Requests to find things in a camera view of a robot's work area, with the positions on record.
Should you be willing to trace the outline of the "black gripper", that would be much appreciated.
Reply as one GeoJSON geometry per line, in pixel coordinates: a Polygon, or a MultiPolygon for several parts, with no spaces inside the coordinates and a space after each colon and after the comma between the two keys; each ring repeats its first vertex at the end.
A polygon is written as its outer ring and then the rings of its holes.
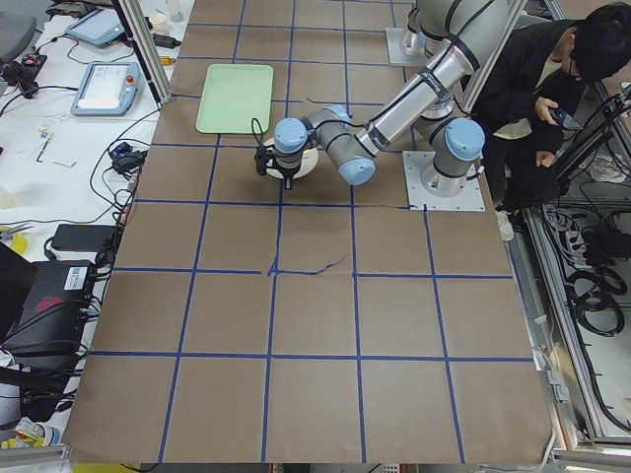
{"type": "Polygon", "coordinates": [[[295,175],[302,166],[303,153],[292,155],[277,154],[273,158],[273,168],[280,174],[285,190],[293,189],[295,175]]]}

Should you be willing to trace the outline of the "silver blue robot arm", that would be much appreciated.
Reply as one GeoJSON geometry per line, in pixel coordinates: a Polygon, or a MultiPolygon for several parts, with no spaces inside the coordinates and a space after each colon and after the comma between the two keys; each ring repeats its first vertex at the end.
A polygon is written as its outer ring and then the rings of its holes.
{"type": "Polygon", "coordinates": [[[407,56],[432,56],[443,38],[430,33],[422,26],[421,1],[413,1],[407,16],[407,31],[400,41],[400,45],[407,56]]]}
{"type": "Polygon", "coordinates": [[[374,159],[438,101],[463,76],[477,71],[500,43],[508,25],[506,1],[416,1],[408,27],[426,38],[429,59],[403,89],[374,117],[352,133],[341,105],[331,105],[302,118],[285,118],[274,130],[273,143],[257,148],[256,170],[280,172],[290,189],[305,151],[323,148],[350,185],[361,185],[375,173],[374,159]]]}

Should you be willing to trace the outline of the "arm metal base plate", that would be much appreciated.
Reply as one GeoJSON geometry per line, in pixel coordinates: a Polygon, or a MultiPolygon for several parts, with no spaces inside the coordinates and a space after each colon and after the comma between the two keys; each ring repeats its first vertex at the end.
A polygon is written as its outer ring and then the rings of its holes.
{"type": "Polygon", "coordinates": [[[479,174],[470,163],[465,175],[446,177],[434,167],[434,152],[402,153],[408,206],[418,211],[484,212],[479,174]]]}
{"type": "Polygon", "coordinates": [[[387,28],[386,45],[389,63],[393,66],[418,67],[425,62],[426,37],[408,28],[387,28]]]}

